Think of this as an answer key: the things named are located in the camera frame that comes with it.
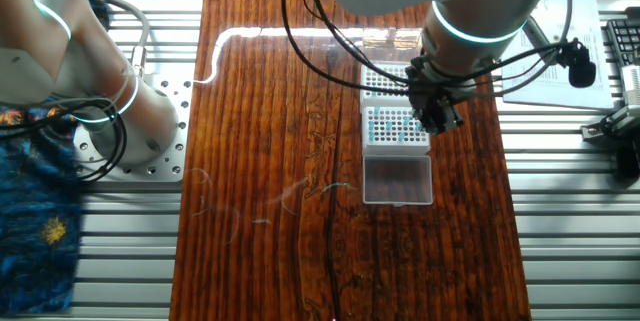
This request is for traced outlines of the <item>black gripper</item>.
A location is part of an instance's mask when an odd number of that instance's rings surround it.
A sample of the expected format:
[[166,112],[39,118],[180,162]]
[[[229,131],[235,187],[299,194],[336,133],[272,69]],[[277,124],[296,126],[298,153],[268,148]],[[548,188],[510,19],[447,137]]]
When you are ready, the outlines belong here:
[[[428,80],[412,80],[408,85],[408,99],[413,116],[421,128],[432,135],[453,130],[464,124],[455,106],[461,102],[450,88]],[[433,115],[441,114],[441,121]]]

